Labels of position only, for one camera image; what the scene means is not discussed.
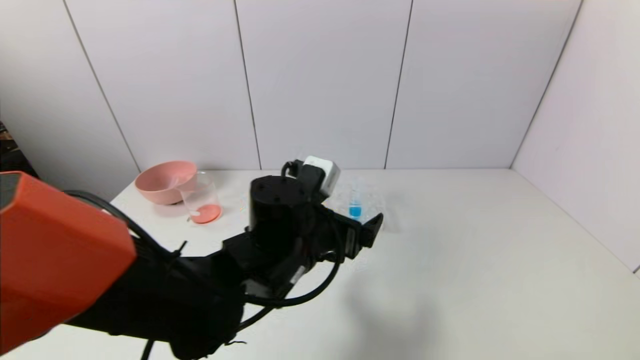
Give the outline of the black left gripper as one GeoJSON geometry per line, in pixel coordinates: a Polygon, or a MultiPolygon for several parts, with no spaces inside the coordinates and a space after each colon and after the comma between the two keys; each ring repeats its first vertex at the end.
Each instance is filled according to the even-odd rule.
{"type": "Polygon", "coordinates": [[[343,251],[343,258],[354,260],[362,248],[372,248],[384,222],[382,212],[366,223],[317,205],[318,243],[325,252],[343,251]]]}

